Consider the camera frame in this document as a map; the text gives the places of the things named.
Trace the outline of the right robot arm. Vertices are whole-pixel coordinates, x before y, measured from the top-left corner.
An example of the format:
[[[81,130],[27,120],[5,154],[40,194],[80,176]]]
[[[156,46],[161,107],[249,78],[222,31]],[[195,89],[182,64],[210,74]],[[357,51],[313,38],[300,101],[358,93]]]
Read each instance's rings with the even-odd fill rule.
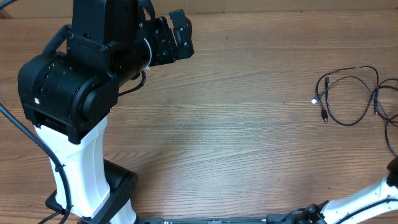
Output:
[[[348,197],[311,205],[295,216],[294,223],[360,223],[397,210],[397,159],[388,165],[389,173],[380,181]]]

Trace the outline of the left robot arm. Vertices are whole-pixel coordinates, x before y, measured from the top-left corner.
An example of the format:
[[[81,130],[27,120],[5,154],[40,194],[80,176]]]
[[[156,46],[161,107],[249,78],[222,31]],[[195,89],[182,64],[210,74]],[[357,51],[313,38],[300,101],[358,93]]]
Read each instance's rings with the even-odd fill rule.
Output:
[[[126,82],[193,53],[182,10],[156,17],[150,1],[74,1],[72,23],[18,74],[24,114],[55,177],[49,209],[82,223],[137,223],[136,173],[103,157],[108,114]]]

